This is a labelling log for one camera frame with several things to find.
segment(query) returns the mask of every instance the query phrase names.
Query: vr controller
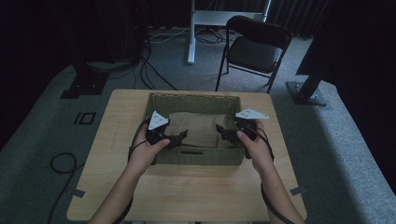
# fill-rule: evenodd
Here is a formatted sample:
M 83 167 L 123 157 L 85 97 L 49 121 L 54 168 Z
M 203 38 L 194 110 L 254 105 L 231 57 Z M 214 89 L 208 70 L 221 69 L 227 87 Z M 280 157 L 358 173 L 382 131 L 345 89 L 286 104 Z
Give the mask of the vr controller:
M 170 119 L 166 119 L 156 111 L 153 112 L 151 118 L 145 121 L 148 125 L 148 130 L 146 131 L 146 138 L 151 145 L 157 144 L 163 139 L 169 139 L 170 143 L 165 147 L 166 149 L 172 149 L 174 147 L 180 147 L 182 140 L 187 137 L 188 130 L 180 133 L 179 135 L 166 135 L 166 127 L 170 124 Z M 151 165 L 157 163 L 157 156 L 155 156 L 154 161 Z
M 254 141 L 257 137 L 257 125 L 255 119 L 268 118 L 268 115 L 248 108 L 235 114 L 233 120 L 235 121 L 236 130 L 225 130 L 218 124 L 216 124 L 216 130 L 221 134 L 222 140 L 227 140 L 231 143 L 241 142 L 239 137 L 236 135 L 238 130 L 245 133 L 252 141 Z M 245 158 L 251 159 L 247 148 L 245 148 Z
M 257 137 L 257 127 L 254 119 L 268 119 L 268 116 L 252 109 L 246 109 L 235 114 L 234 121 L 237 130 L 225 130 L 223 127 L 216 124 L 216 130 L 221 134 L 221 139 L 227 140 L 231 143 L 241 142 L 236 132 L 244 132 L 251 140 L 255 140 Z M 166 149 L 172 149 L 174 147 L 180 147 L 182 140 L 187 137 L 188 130 L 180 133 L 179 135 L 166 135 L 166 127 L 170 124 L 170 119 L 166 119 L 156 111 L 153 112 L 151 118 L 144 121 L 148 125 L 146 131 L 146 138 L 151 145 L 157 144 L 163 139 L 169 139 L 170 143 L 165 147 Z M 245 157 L 251 159 L 248 154 L 248 150 L 245 148 Z M 157 156 L 151 165 L 157 163 Z
M 254 119 L 240 119 L 235 117 L 234 120 L 237 130 L 225 130 L 223 127 L 216 124 L 216 130 L 221 134 L 222 140 L 227 140 L 231 143 L 241 142 L 239 137 L 236 135 L 238 130 L 245 133 L 252 141 L 256 139 L 257 134 L 252 131 L 256 131 L 257 128 L 256 121 Z M 245 148 L 245 158 L 251 159 L 247 148 Z

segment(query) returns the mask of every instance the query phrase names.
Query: tripod base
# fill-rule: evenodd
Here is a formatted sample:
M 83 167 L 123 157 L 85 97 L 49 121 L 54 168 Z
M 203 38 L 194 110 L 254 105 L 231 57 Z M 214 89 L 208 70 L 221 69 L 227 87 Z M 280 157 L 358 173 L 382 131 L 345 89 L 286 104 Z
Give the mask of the tripod base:
M 94 79 L 84 83 L 79 75 L 76 76 L 69 90 L 64 91 L 61 99 L 77 99 L 80 95 L 100 95 L 106 85 L 109 73 L 94 73 Z
M 294 81 L 286 82 L 291 97 L 293 98 L 293 102 L 296 105 L 320 105 L 320 106 L 327 105 L 326 100 L 323 98 L 322 94 L 318 89 L 316 89 L 314 94 L 312 94 L 312 96 L 307 99 L 299 97 L 298 93 L 300 91 L 300 88 L 303 86 L 303 84 L 304 84 L 303 82 L 294 82 Z

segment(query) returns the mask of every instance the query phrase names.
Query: person's left hand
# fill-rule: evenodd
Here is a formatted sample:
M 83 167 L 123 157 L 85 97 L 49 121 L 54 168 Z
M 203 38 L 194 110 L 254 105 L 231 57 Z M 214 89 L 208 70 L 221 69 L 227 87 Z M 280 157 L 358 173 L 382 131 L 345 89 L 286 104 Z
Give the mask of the person's left hand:
M 131 157 L 128 161 L 128 166 L 133 166 L 134 171 L 137 172 L 138 175 L 142 175 L 143 173 L 145 173 L 146 169 L 154 161 L 154 158 L 157 155 L 157 153 L 159 153 L 161 149 L 166 147 L 170 142 L 169 139 L 163 139 L 157 144 L 151 145 L 146 139 L 147 129 L 148 129 L 147 124 L 144 124 L 140 129 L 140 132 L 134 141 L 133 147 L 135 147 L 135 149 L 132 152 Z

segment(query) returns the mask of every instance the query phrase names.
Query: forearm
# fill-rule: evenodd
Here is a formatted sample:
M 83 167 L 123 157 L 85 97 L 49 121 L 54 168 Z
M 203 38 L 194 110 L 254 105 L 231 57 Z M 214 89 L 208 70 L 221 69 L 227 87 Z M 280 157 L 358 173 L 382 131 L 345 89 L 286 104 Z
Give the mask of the forearm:
M 304 223 L 300 214 L 294 207 L 289 194 L 272 162 L 267 163 L 265 168 L 260 171 L 262 189 L 268 201 L 283 217 L 293 223 Z M 268 209 L 271 223 L 285 223 Z
M 128 164 L 90 223 L 112 223 L 119 218 L 132 200 L 139 178 L 140 175 Z

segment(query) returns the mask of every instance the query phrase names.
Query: black chair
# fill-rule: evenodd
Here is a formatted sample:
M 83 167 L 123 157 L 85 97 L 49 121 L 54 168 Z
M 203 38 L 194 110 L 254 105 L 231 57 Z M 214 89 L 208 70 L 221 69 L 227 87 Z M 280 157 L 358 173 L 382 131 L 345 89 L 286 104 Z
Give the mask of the black chair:
M 230 31 L 240 36 L 231 44 Z M 291 41 L 291 32 L 285 27 L 264 21 L 256 21 L 244 16 L 234 16 L 226 24 L 226 44 L 221 58 L 221 65 L 216 84 L 219 89 L 224 60 L 229 67 L 249 72 L 261 77 L 268 77 L 267 93 L 274 83 L 277 70 Z

